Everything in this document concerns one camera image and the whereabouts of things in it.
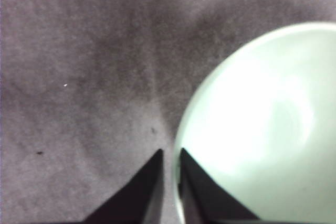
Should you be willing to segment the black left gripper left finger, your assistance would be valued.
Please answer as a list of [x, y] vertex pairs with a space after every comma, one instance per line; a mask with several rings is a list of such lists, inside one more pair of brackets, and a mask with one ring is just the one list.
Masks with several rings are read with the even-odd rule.
[[158, 149], [130, 181], [91, 213], [84, 223], [160, 223], [163, 150]]

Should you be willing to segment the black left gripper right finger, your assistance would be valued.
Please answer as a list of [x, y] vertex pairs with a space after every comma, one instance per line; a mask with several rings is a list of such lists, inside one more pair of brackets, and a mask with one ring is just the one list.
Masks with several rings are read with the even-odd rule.
[[185, 223], [262, 223], [263, 221], [217, 185], [186, 149], [180, 152], [178, 195]]

